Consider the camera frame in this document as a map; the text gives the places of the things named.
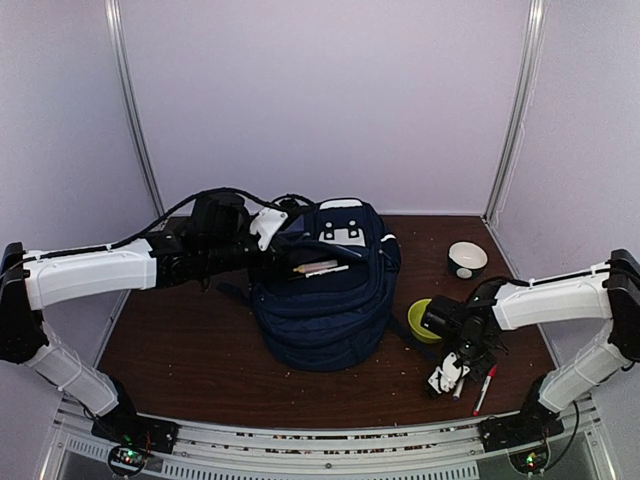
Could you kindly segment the black marker pen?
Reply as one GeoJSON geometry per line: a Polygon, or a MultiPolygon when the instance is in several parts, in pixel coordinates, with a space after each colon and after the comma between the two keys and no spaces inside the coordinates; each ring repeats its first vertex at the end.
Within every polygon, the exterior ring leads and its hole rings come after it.
{"type": "Polygon", "coordinates": [[[313,277],[320,277],[323,275],[328,275],[328,274],[332,274],[332,273],[339,273],[339,272],[343,272],[343,271],[347,271],[349,270],[350,266],[349,265],[341,265],[341,266],[335,266],[335,267],[331,267],[331,268],[325,268],[322,270],[317,270],[317,271],[312,271],[312,272],[308,272],[308,273],[302,273],[296,276],[291,276],[289,278],[287,278],[287,281],[297,281],[297,280],[303,280],[303,279],[309,279],[309,278],[313,278],[313,277]]]}

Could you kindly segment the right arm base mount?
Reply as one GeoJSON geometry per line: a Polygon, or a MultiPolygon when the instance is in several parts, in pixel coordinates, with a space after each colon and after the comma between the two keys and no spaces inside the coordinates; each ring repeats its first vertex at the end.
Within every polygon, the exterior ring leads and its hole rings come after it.
{"type": "Polygon", "coordinates": [[[557,412],[528,399],[516,414],[483,420],[478,431],[486,453],[509,450],[511,466],[532,476],[551,464],[549,440],[562,434],[564,425],[557,412]]]}

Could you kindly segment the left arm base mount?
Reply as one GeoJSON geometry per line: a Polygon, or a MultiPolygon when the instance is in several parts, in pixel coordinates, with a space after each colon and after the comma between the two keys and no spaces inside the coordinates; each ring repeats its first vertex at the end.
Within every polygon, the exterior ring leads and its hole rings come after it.
{"type": "Polygon", "coordinates": [[[100,416],[86,406],[85,417],[92,421],[91,433],[115,443],[107,454],[107,466],[120,478],[138,475],[154,453],[173,452],[179,425],[173,421],[141,416],[125,398],[100,416]]]}

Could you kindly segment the red marker pen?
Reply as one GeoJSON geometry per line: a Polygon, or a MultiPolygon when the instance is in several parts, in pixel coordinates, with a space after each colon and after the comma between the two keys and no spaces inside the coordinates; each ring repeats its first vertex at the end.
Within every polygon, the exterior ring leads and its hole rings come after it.
{"type": "Polygon", "coordinates": [[[487,373],[487,375],[486,375],[486,377],[484,379],[484,382],[482,384],[479,396],[478,396],[478,398],[477,398],[477,400],[476,400],[476,402],[474,404],[474,408],[472,410],[472,415],[474,417],[477,417],[479,415],[480,411],[481,411],[481,408],[482,408],[482,405],[483,405],[484,400],[486,398],[489,386],[491,384],[492,379],[495,377],[496,371],[497,371],[497,366],[494,365],[489,370],[489,372],[487,373]]]}

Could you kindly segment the navy blue student backpack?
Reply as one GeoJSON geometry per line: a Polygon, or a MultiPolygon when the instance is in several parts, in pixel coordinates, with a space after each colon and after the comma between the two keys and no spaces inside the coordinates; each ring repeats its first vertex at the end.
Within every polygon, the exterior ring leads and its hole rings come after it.
{"type": "Polygon", "coordinates": [[[353,367],[391,330],[426,359],[435,355],[393,314],[401,268],[396,236],[367,202],[321,202],[287,230],[289,265],[251,268],[247,291],[227,282],[223,295],[249,307],[271,354],[290,368],[331,372],[353,367]],[[299,265],[337,260],[347,271],[287,281],[299,265]]]}

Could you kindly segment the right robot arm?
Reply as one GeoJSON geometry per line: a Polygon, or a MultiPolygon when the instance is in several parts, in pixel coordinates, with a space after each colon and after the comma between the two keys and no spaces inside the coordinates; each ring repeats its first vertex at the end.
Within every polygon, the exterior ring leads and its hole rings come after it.
{"type": "Polygon", "coordinates": [[[506,331],[577,319],[601,319],[604,325],[571,362],[532,384],[520,412],[505,427],[519,440],[533,441],[577,397],[639,361],[639,263],[625,249],[570,274],[528,281],[491,278],[464,302],[434,297],[421,324],[449,347],[427,390],[441,395],[463,378],[485,377],[506,331]]]}

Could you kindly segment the cream glue tube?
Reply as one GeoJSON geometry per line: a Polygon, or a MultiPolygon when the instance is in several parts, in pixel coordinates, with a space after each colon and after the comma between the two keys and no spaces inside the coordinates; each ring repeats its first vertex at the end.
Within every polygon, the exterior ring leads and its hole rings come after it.
{"type": "Polygon", "coordinates": [[[318,271],[323,271],[326,269],[335,268],[337,266],[338,266],[337,260],[325,260],[320,262],[313,262],[313,263],[299,265],[295,267],[293,271],[295,273],[306,275],[306,274],[311,274],[318,271]]]}

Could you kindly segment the blue marker pen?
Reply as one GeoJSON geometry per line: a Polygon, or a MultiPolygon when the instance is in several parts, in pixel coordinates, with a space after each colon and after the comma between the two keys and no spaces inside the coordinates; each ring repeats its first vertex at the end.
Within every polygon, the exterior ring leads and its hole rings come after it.
{"type": "Polygon", "coordinates": [[[458,402],[461,398],[461,393],[464,387],[464,383],[465,383],[465,379],[461,378],[455,385],[455,388],[453,390],[453,395],[452,395],[452,399],[454,402],[458,402]]]}

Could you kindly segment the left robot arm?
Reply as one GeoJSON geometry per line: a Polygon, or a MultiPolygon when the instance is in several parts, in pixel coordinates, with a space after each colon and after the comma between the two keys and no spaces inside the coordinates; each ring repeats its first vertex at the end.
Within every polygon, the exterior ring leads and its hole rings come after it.
{"type": "Polygon", "coordinates": [[[206,288],[220,273],[275,259],[272,241],[301,212],[287,198],[261,201],[219,188],[188,197],[191,214],[175,228],[155,220],[122,241],[59,251],[8,245],[1,262],[1,358],[24,364],[74,396],[123,444],[137,442],[144,424],[124,387],[86,364],[44,325],[46,307],[120,290],[151,290],[195,281],[206,288]]]}

